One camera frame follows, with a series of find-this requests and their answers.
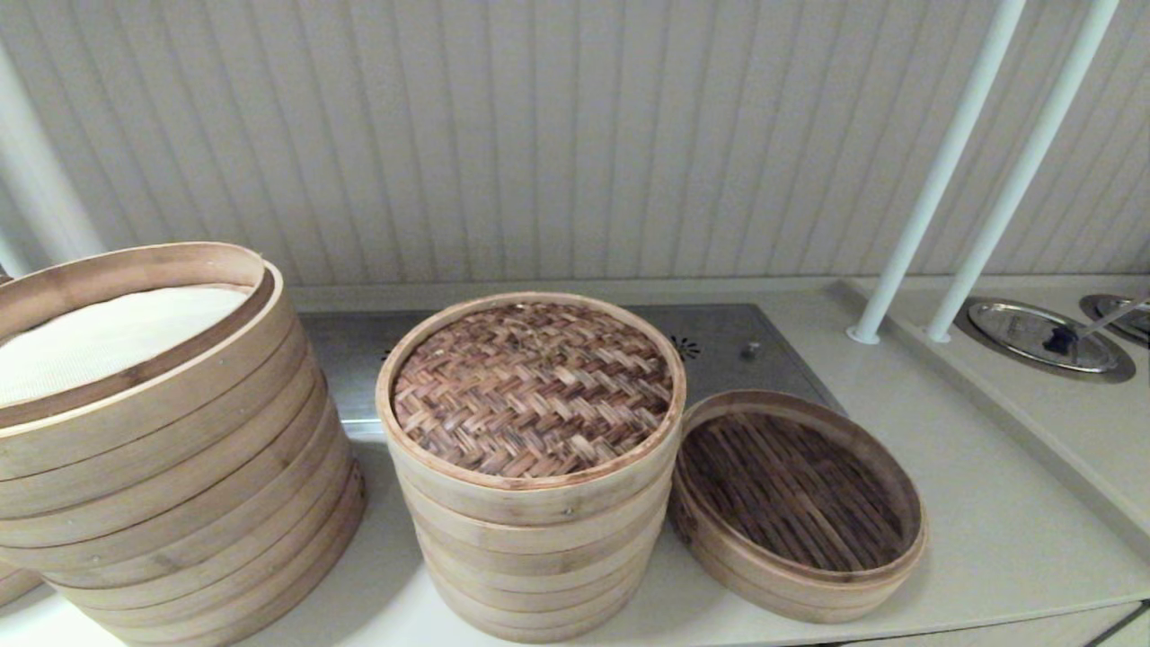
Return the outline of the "woven bamboo steamer lid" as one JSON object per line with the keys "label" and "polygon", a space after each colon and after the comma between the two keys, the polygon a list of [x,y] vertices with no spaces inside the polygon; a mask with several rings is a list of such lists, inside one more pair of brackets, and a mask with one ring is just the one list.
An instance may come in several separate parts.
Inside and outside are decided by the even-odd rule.
{"label": "woven bamboo steamer lid", "polygon": [[677,450],[687,370],[632,311],[509,292],[411,329],[375,396],[397,472],[427,499],[485,523],[549,525],[658,480]]}

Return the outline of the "medium bamboo steamer stack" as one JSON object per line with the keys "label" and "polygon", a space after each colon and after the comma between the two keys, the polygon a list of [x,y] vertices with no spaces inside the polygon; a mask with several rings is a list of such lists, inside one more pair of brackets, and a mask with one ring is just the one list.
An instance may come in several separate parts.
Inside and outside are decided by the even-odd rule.
{"label": "medium bamboo steamer stack", "polygon": [[429,573],[465,621],[555,642],[607,621],[652,553],[678,444],[644,445],[582,473],[532,479],[437,470],[391,450]]}

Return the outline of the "small bamboo steamer basket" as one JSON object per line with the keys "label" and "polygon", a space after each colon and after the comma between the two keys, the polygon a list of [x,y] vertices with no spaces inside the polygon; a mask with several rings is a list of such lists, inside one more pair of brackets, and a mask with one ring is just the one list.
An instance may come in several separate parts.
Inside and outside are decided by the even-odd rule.
{"label": "small bamboo steamer basket", "polygon": [[931,536],[917,485],[883,442],[823,405],[765,390],[687,411],[668,515],[727,590],[816,624],[883,604]]}

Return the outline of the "large bamboo steamer stack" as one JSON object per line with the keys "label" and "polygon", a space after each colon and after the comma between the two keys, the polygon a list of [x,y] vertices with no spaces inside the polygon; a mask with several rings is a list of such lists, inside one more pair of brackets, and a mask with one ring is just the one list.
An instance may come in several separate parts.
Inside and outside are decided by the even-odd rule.
{"label": "large bamboo steamer stack", "polygon": [[0,284],[0,341],[116,296],[241,288],[225,319],[66,392],[0,406],[0,563],[141,647],[222,647],[323,581],[367,504],[279,271],[160,244]]}

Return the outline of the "round steel recessed lid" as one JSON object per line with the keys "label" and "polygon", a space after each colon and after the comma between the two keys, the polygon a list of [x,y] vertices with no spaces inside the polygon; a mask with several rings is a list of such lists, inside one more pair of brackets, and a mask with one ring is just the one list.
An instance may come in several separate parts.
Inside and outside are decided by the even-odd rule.
{"label": "round steel recessed lid", "polygon": [[1103,334],[1080,337],[1065,353],[1046,349],[1056,329],[1083,329],[1067,315],[1000,296],[969,296],[954,326],[982,347],[1042,373],[1088,384],[1124,384],[1137,375],[1137,363]]}
{"label": "round steel recessed lid", "polygon": [[[1129,296],[1095,294],[1082,296],[1078,305],[1089,319],[1101,319],[1110,311],[1120,310],[1129,300]],[[1122,340],[1134,342],[1141,348],[1150,349],[1150,300],[1138,306],[1137,310],[1128,311],[1121,318],[1113,319],[1112,323],[1107,324],[1105,331],[1121,337]]]}

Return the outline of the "white cloth steamer liner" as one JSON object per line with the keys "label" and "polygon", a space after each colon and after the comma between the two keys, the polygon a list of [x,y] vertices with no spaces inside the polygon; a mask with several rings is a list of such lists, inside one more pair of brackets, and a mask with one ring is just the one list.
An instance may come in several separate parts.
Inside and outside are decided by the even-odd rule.
{"label": "white cloth steamer liner", "polygon": [[0,341],[0,406],[118,373],[225,319],[248,296],[221,284],[135,292]]}

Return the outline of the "stainless steel vented plate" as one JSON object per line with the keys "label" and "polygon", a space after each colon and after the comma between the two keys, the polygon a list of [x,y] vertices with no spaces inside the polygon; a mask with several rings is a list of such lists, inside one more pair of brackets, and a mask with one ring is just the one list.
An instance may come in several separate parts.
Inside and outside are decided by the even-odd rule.
{"label": "stainless steel vented plate", "polygon": [[[770,390],[845,413],[772,319],[752,305],[630,306],[668,337],[687,369],[687,408],[730,390]],[[376,382],[394,345],[431,311],[305,313],[301,324],[353,438],[385,441]],[[745,342],[761,342],[753,361]]]}

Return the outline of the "white metal pole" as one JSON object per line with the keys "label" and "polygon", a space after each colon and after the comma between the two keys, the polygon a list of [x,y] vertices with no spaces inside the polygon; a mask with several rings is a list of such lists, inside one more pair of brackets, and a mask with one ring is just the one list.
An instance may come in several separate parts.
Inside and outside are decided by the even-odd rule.
{"label": "white metal pole", "polygon": [[1071,105],[1075,101],[1084,75],[1092,66],[1092,57],[1096,57],[1098,49],[1101,49],[1101,43],[1104,41],[1110,21],[1118,11],[1119,3],[1120,0],[1092,0],[1090,3],[1089,11],[1087,11],[1075,37],[1075,44],[1065,57],[1064,66],[1061,66],[1046,101],[1042,105],[1042,110],[1038,111],[1038,118],[1035,126],[1032,128],[1032,134],[1023,143],[1023,149],[1020,152],[1014,168],[1007,174],[999,195],[995,198],[980,233],[969,246],[969,253],[966,254],[960,269],[954,274],[953,282],[941,300],[931,322],[927,328],[923,328],[925,336],[931,342],[949,342],[951,340],[949,329],[952,321],[960,311],[964,300],[969,296],[969,291],[975,287],[975,282],[983,274],[986,264],[1000,242],[1006,228],[1011,224],[1017,208],[1022,205],[1023,193],[1030,187],[1032,179],[1038,172],[1038,168],[1046,157]]}
{"label": "white metal pole", "polygon": [[960,163],[966,144],[969,143],[969,134],[986,107],[986,99],[1015,34],[1017,25],[1022,20],[1026,3],[1027,0],[1000,0],[995,9],[982,48],[963,88],[960,101],[933,159],[931,169],[925,176],[923,188],[917,197],[917,205],[908,213],[907,223],[902,229],[902,234],[882,274],[879,275],[876,288],[868,298],[862,315],[854,326],[845,331],[852,341],[866,345],[880,342],[877,336],[880,324],[889,311],[902,282],[907,277],[908,265],[915,259],[917,251],[923,242],[923,234],[931,225],[951,177]]}

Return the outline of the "white round pillar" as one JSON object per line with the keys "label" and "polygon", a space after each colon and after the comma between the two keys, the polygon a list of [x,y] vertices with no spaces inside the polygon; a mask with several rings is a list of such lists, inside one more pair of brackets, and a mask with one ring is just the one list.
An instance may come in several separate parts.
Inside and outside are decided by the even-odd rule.
{"label": "white round pillar", "polygon": [[46,259],[61,263],[108,251],[49,144],[40,115],[2,40],[0,174]]}

